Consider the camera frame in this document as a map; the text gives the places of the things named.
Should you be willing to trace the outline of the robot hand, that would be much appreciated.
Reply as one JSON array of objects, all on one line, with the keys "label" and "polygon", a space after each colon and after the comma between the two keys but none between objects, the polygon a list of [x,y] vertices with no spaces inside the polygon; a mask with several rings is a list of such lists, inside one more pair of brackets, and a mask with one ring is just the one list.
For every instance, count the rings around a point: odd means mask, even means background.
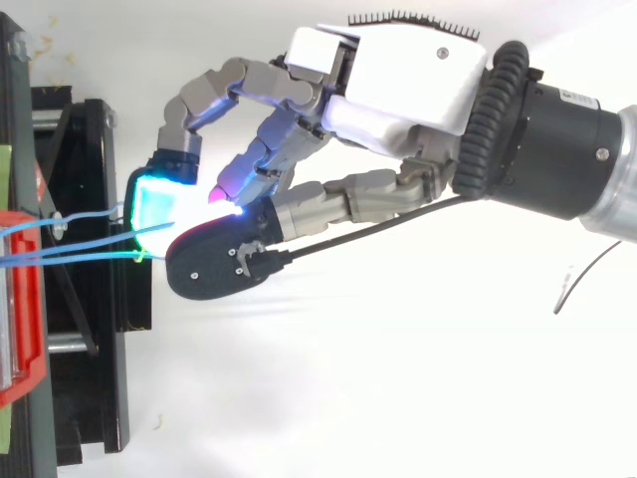
[{"label": "robot hand", "polygon": [[[301,28],[277,60],[227,60],[181,88],[124,214],[167,282],[195,301],[251,289],[295,259],[283,244],[333,224],[409,219],[450,182],[486,70],[477,35],[391,14]],[[271,108],[255,138],[198,184],[202,127],[240,99]]]}]

